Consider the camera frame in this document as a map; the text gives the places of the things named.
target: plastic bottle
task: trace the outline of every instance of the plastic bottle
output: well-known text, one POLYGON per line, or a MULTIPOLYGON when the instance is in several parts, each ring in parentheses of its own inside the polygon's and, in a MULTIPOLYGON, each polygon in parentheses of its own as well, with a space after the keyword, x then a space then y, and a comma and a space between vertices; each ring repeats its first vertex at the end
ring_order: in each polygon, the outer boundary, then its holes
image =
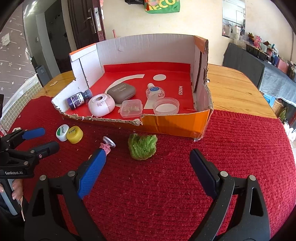
POLYGON ((74 110, 78 106, 83 105, 87 99, 91 99, 91 98, 92 98, 92 92, 90 89, 88 89, 85 92, 79 92, 76 95, 71 96, 70 98, 67 99, 67 102, 71 110, 74 110))
POLYGON ((165 92, 162 88, 149 83, 148 89, 146 90, 146 96, 148 100, 159 100, 165 97, 165 92))

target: human hand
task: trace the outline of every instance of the human hand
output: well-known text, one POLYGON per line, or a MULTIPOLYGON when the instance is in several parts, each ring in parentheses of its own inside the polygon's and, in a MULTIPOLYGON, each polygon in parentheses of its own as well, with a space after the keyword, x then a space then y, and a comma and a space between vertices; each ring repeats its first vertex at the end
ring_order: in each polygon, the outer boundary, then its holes
MULTIPOLYGON (((12 199, 20 200, 22 198, 23 192, 22 192, 22 179, 15 179, 12 183, 12 199)), ((3 186, 0 184, 0 193, 3 193, 4 189, 3 186)))

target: red carpet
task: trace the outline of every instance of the red carpet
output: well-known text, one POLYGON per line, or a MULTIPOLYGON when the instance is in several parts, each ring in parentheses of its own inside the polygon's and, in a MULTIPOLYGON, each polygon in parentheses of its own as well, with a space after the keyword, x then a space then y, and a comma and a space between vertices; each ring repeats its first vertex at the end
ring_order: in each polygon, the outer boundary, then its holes
MULTIPOLYGON (((156 154, 146 161, 130 157, 127 140, 132 131, 63 120, 49 97, 30 101, 12 128, 46 129, 45 136, 21 144, 19 149, 24 150, 57 140, 55 131, 62 124, 78 124, 83 139, 75 145, 59 142, 59 153, 42 160, 35 178, 24 181, 25 197, 30 198, 40 175, 56 177, 75 170, 99 147, 102 136, 109 136, 117 146, 83 200, 108 241, 175 241, 191 236, 211 204, 189 163, 194 148, 232 176, 257 177, 272 235, 295 205, 295 163, 279 120, 215 110, 202 140, 158 134, 156 154)), ((230 212, 222 231, 229 220, 230 212)))

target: pink figurine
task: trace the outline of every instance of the pink figurine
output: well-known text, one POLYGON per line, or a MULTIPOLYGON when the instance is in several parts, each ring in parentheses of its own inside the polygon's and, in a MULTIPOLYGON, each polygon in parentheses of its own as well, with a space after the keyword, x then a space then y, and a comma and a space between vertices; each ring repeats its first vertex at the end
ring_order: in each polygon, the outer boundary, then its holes
POLYGON ((262 39, 259 36, 256 36, 254 39, 255 39, 254 46, 261 49, 261 44, 260 43, 261 43, 262 39))
POLYGON ((104 143, 100 143, 100 148, 102 148, 106 152, 106 155, 108 155, 111 152, 110 147, 114 148, 116 145, 111 139, 105 136, 103 136, 103 141, 104 143))

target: wooden table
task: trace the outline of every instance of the wooden table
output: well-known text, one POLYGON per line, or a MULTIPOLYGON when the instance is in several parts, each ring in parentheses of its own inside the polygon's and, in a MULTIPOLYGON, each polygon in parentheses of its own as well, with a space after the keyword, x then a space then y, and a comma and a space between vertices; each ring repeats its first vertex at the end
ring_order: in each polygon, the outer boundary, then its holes
MULTIPOLYGON (((255 85, 241 72, 218 65, 208 65, 207 77, 215 110, 277 118, 255 85)), ((55 97, 74 80, 72 71, 59 74, 35 96, 55 97)))

